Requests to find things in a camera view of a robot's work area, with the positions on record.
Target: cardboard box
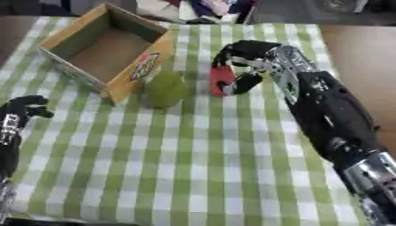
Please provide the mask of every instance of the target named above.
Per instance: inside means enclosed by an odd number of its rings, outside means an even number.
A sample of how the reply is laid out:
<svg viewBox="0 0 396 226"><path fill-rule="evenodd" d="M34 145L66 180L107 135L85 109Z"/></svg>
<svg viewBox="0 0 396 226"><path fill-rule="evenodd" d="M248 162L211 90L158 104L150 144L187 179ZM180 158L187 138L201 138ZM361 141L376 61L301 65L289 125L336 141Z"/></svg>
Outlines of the cardboard box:
<svg viewBox="0 0 396 226"><path fill-rule="evenodd" d="M111 4L101 4L47 38L40 49L66 76L114 102L173 51L171 32Z"/></svg>

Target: red object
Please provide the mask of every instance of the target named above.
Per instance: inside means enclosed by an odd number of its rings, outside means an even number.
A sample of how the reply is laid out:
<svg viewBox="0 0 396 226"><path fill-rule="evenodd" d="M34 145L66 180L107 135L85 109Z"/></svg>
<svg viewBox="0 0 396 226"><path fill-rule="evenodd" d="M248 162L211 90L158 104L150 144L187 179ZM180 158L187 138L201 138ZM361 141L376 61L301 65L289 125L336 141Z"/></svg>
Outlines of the red object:
<svg viewBox="0 0 396 226"><path fill-rule="evenodd" d="M227 84L231 84L234 80L235 76L231 66L229 65L216 68L212 67L210 69L210 90L214 95L224 95L217 86L218 81L224 81Z"/></svg>

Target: tablecloth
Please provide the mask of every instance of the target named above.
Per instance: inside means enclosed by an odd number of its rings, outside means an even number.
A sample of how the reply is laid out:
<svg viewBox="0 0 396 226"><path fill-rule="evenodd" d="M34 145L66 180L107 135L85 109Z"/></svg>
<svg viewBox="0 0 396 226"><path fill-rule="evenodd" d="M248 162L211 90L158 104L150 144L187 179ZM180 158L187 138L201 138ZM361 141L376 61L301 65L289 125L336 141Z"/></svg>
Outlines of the tablecloth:
<svg viewBox="0 0 396 226"><path fill-rule="evenodd" d="M175 36L163 67L183 71L190 93L155 110L142 94L112 107L54 71L37 44L69 22L39 18L0 71L2 101L42 94L55 112L22 132L13 211L156 226L364 223L270 78L244 95L209 91L212 57L240 39L289 43L334 73L316 25L161 24Z"/></svg>

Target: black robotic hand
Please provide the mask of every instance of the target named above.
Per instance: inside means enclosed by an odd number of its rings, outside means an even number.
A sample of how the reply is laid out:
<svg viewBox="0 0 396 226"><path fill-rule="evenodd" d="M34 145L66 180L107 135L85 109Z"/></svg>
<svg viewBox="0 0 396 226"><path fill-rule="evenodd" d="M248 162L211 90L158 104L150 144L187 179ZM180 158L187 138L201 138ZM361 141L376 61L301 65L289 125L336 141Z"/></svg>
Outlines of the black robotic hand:
<svg viewBox="0 0 396 226"><path fill-rule="evenodd" d="M280 43L255 41L255 40L240 40L232 44L228 44L221 49L221 51L213 59L212 67L219 65L226 66L227 61L232 57L239 57L246 61L254 61L258 58L265 59L268 57L267 53L278 46ZM232 65L239 67L246 67L248 64L242 62L233 62Z"/></svg>
<svg viewBox="0 0 396 226"><path fill-rule="evenodd" d="M31 117L51 118L47 110L48 100L40 95L12 99L0 107L0 178L11 177L18 166L19 132Z"/></svg>
<svg viewBox="0 0 396 226"><path fill-rule="evenodd" d="M268 52L280 46L280 43L241 40L226 45L213 59L212 67L226 66L228 61L239 67L254 66L255 60L265 60ZM263 78L258 72L244 72L238 76L233 83L227 84L224 81L218 81L218 88L227 95L244 94L255 85L262 82Z"/></svg>

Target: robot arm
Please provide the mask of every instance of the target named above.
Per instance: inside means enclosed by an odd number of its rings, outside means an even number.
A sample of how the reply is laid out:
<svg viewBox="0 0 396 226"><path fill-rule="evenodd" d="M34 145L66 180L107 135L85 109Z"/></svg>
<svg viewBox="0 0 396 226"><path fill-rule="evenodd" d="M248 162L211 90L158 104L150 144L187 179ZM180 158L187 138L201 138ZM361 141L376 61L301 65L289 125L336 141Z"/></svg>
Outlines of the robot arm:
<svg viewBox="0 0 396 226"><path fill-rule="evenodd" d="M0 107L0 225L7 217L15 197L11 176L18 165L20 131L31 117L53 117L42 96L15 98Z"/></svg>
<svg viewBox="0 0 396 226"><path fill-rule="evenodd" d="M261 72L268 72L303 133L333 164L369 223L396 223L396 162L377 141L369 113L338 80L318 70L297 48L280 43L238 41L227 45L212 66L228 61L251 70L231 84L218 81L224 94L246 93L261 82Z"/></svg>

